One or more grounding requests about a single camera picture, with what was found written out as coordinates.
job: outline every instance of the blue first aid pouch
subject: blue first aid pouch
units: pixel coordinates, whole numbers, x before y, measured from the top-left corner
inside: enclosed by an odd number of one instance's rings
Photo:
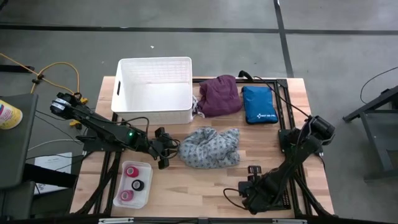
[[[272,105],[272,93],[268,87],[244,86],[242,92],[248,124],[274,124],[278,122],[278,117]]]

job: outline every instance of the pink tape roll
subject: pink tape roll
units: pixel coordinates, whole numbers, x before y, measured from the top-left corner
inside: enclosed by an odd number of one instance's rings
[[[139,175],[138,169],[133,166],[127,167],[127,169],[125,170],[125,173],[129,177],[138,177],[138,175]]]
[[[120,199],[123,202],[128,202],[132,200],[132,196],[134,195],[134,192],[132,190],[123,190],[120,193]]]

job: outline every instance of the black tape roll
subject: black tape roll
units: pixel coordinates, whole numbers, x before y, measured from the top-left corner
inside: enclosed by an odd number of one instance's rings
[[[135,180],[131,183],[131,187],[136,191],[141,191],[144,189],[144,183],[141,180]]]

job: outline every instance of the wooden tabletop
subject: wooden tabletop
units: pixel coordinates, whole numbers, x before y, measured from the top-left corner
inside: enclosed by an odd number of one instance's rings
[[[311,112],[303,79],[288,78],[287,82],[289,85],[291,102],[304,112],[310,114]],[[243,84],[238,84],[239,92],[242,86]],[[96,112],[108,119],[111,119],[113,113],[111,111],[113,87],[114,77],[104,77],[96,106]],[[200,99],[198,84],[193,84],[193,94]],[[283,107],[284,113],[287,114],[285,103],[283,103]],[[296,126],[301,128],[305,116],[299,111],[293,110]],[[112,216],[220,218],[294,217],[293,210],[268,211],[258,213],[257,215],[251,215],[248,211],[231,205],[223,196],[224,188],[231,187],[236,189],[239,181],[245,181],[247,179],[248,166],[261,166],[263,173],[265,173],[272,168],[278,167],[284,161],[285,157],[280,152],[277,138],[277,131],[280,129],[280,124],[247,124],[244,119],[244,109],[242,109],[238,113],[216,118],[201,118],[196,116],[190,124],[164,125],[166,132],[180,141],[196,130],[196,128],[202,126],[211,126],[217,131],[239,128],[239,154],[241,156],[239,165],[227,169],[194,169],[186,166],[177,156],[170,160],[169,168],[159,170],[157,161],[154,161],[150,155],[130,150],[124,151],[121,156],[121,164],[124,161],[147,162],[152,166],[154,174],[147,205],[142,209],[113,206]],[[159,126],[150,126],[150,138],[154,137],[154,131],[158,127]],[[103,158],[103,152],[94,152],[83,161],[71,212],[80,209],[97,187]],[[333,213],[333,206],[331,204],[328,183],[326,181],[322,162],[319,158],[310,156],[303,165],[308,188],[324,208],[330,213]],[[121,173],[122,170],[120,165],[115,195],[119,187]],[[108,187],[104,191],[101,211],[106,204],[105,200],[108,197]],[[297,189],[300,208],[304,212],[302,194],[298,186]],[[238,197],[236,193],[229,192],[228,195],[230,195],[231,199],[236,203],[241,203],[242,198]]]

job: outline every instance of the yellow can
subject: yellow can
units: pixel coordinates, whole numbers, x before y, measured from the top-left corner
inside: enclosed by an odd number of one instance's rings
[[[11,129],[22,120],[22,111],[0,100],[0,129]]]

